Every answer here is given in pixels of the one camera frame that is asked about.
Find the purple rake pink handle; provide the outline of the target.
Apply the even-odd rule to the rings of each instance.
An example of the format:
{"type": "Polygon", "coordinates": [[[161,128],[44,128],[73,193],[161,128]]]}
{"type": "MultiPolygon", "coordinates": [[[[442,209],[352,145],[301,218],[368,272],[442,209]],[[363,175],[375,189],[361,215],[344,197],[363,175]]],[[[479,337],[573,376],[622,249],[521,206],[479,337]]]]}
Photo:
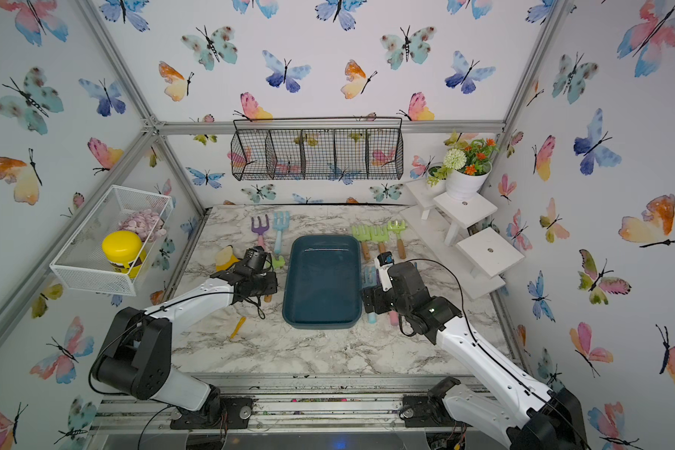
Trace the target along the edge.
{"type": "Polygon", "coordinates": [[[266,245],[266,238],[264,237],[270,229],[270,221],[267,215],[253,217],[250,221],[251,230],[257,236],[257,245],[262,247],[265,251],[268,250],[266,245]]]}

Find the green fork wooden handle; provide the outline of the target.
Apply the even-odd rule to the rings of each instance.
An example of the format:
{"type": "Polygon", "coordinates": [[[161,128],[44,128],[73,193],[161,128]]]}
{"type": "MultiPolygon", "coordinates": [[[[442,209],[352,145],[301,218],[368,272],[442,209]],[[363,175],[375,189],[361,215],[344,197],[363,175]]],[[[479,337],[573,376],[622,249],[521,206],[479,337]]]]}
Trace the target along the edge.
{"type": "Polygon", "coordinates": [[[387,227],[384,225],[372,226],[369,228],[369,234],[370,241],[378,246],[378,251],[385,253],[387,251],[386,244],[390,239],[387,227]]]}

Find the small white pot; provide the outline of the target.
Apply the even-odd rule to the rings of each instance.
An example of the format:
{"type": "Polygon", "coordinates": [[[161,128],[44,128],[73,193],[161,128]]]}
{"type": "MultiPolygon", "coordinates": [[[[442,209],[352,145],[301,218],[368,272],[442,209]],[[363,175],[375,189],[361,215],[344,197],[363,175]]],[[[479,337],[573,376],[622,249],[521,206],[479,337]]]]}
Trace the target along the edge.
{"type": "Polygon", "coordinates": [[[427,171],[427,188],[434,192],[444,191],[446,178],[447,174],[442,165],[431,166],[427,171]]]}

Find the yellow black garden glove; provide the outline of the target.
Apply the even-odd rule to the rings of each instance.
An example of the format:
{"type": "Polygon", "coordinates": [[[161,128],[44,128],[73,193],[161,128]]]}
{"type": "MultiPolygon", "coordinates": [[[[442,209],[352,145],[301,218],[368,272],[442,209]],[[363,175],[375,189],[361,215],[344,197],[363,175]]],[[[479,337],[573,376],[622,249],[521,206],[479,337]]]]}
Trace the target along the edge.
{"type": "Polygon", "coordinates": [[[221,249],[215,257],[215,270],[217,272],[226,271],[232,266],[237,264],[239,259],[234,253],[234,247],[232,245],[221,249]]]}

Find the yellow lidded jar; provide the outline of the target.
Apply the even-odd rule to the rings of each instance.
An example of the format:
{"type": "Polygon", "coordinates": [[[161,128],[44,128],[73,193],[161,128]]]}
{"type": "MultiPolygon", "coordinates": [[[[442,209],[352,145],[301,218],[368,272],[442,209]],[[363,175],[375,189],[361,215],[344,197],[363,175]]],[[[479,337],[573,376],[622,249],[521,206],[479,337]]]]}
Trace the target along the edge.
{"type": "Polygon", "coordinates": [[[104,238],[101,248],[115,272],[127,274],[130,279],[137,278],[146,261],[144,242],[137,234],[128,231],[112,232],[104,238]]]}

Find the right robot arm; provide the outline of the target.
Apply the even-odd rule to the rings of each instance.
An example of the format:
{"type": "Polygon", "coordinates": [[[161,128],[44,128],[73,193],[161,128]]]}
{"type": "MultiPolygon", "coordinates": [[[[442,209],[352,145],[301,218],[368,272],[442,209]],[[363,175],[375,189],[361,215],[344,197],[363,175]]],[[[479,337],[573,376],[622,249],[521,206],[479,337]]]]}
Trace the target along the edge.
{"type": "Polygon", "coordinates": [[[489,393],[447,377],[429,391],[431,412],[441,421],[472,426],[507,449],[586,449],[581,403],[569,390],[552,389],[484,339],[465,311],[429,292],[413,262],[389,252],[374,260],[376,285],[362,292],[376,314],[395,311],[410,335],[420,335],[456,358],[489,393]]]}

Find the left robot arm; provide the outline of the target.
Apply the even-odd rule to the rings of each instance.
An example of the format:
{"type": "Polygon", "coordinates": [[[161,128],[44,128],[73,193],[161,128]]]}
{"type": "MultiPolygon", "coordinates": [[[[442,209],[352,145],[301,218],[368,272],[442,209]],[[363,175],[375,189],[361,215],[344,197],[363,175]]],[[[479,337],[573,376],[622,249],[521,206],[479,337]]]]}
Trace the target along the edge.
{"type": "Polygon", "coordinates": [[[181,417],[172,429],[226,429],[230,413],[221,390],[173,367],[173,340],[215,311],[240,302],[258,307],[277,290],[272,255],[257,246],[185,294],[147,309],[126,307],[112,320],[89,380],[176,408],[181,417]]]}

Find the white flower pot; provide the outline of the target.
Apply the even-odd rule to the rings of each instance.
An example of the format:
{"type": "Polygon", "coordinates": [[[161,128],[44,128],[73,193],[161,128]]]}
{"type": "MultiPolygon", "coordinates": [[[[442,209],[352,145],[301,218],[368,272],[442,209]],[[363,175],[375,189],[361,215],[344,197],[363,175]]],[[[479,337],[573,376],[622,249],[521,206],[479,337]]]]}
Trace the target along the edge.
{"type": "Polygon", "coordinates": [[[481,175],[468,175],[452,171],[445,180],[445,192],[457,201],[471,200],[482,188],[489,172],[481,175]]]}

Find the artificial flowers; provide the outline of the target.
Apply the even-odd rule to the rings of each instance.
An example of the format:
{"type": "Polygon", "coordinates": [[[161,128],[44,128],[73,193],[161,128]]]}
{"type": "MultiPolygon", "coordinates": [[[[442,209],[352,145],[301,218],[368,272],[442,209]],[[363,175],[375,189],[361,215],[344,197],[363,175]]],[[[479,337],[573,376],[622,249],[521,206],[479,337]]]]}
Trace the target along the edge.
{"type": "Polygon", "coordinates": [[[494,139],[469,137],[465,133],[453,132],[444,145],[447,151],[441,165],[447,175],[452,171],[469,176],[486,174],[492,170],[492,158],[498,152],[494,139]]]}

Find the yellow strip on table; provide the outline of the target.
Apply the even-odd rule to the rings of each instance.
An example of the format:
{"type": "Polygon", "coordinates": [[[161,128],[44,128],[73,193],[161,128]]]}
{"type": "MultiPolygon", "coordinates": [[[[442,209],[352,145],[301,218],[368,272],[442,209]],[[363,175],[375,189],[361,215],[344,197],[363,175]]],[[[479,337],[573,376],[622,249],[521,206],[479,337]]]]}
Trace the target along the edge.
{"type": "Polygon", "coordinates": [[[234,331],[233,331],[232,334],[230,335],[229,339],[234,339],[234,338],[237,337],[237,335],[238,335],[240,329],[241,329],[242,326],[245,324],[246,320],[247,320],[247,317],[245,317],[245,316],[243,316],[243,317],[241,317],[241,318],[239,319],[239,321],[238,321],[237,325],[235,326],[234,331]]]}

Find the pink items bag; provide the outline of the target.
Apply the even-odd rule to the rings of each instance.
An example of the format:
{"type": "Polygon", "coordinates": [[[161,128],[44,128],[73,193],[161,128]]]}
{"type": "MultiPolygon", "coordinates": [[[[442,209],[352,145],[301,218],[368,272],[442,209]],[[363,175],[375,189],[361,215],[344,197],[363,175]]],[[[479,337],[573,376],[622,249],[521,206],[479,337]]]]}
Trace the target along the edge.
{"type": "Polygon", "coordinates": [[[142,242],[154,242],[167,234],[161,216],[151,209],[132,213],[119,223],[118,230],[137,234],[142,242]]]}

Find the green rake wooden handle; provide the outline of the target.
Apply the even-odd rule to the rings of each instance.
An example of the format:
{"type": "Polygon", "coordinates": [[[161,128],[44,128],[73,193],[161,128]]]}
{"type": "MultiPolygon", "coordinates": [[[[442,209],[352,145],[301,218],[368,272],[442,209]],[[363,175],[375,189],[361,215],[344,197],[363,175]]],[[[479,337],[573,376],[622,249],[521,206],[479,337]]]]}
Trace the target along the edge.
{"type": "Polygon", "coordinates": [[[402,260],[407,259],[407,252],[405,249],[404,240],[402,239],[402,234],[407,230],[407,224],[405,220],[392,220],[388,222],[387,225],[388,231],[392,233],[397,242],[397,251],[399,252],[399,258],[402,260]]]}
{"type": "Polygon", "coordinates": [[[371,260],[371,253],[369,252],[371,227],[366,225],[352,225],[352,234],[354,235],[354,238],[360,243],[364,261],[369,262],[371,260]]]}
{"type": "MultiPolygon", "coordinates": [[[[281,255],[272,255],[271,256],[271,262],[270,262],[270,270],[275,271],[275,270],[280,270],[283,268],[286,264],[286,261],[283,256],[281,255]]],[[[273,294],[266,294],[264,296],[264,302],[265,303],[270,303],[272,301],[272,296],[273,294]]]]}

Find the blue fork white handle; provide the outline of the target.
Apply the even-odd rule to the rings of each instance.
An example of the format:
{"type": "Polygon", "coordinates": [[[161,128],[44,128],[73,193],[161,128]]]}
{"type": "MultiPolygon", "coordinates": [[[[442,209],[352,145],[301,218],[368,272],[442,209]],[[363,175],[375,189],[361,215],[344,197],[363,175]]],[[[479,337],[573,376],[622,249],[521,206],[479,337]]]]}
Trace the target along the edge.
{"type": "Polygon", "coordinates": [[[289,229],[290,217],[288,211],[279,211],[274,215],[274,230],[276,231],[274,253],[277,256],[281,255],[283,233],[289,229]]]}

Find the dark teal storage box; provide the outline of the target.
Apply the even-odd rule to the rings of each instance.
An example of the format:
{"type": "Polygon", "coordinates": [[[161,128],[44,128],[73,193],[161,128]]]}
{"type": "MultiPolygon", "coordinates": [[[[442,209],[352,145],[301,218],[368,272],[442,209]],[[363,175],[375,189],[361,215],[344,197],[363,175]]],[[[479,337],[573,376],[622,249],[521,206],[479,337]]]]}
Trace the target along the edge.
{"type": "Polygon", "coordinates": [[[349,329],[362,314],[361,286],[361,250],[355,238],[301,236],[292,244],[283,319],[296,329],[349,329]]]}

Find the white stepped wooden shelf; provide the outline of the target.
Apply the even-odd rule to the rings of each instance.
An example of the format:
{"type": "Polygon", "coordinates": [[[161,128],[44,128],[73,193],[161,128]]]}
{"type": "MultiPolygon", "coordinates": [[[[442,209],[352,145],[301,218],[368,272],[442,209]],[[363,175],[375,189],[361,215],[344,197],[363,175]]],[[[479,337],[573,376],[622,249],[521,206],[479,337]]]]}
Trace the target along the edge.
{"type": "Polygon", "coordinates": [[[469,228],[493,216],[497,207],[476,194],[467,201],[451,198],[445,189],[416,180],[404,185],[416,205],[401,212],[411,231],[459,278],[472,299],[487,296],[506,283],[501,275],[524,255],[491,227],[471,234],[469,228]]]}

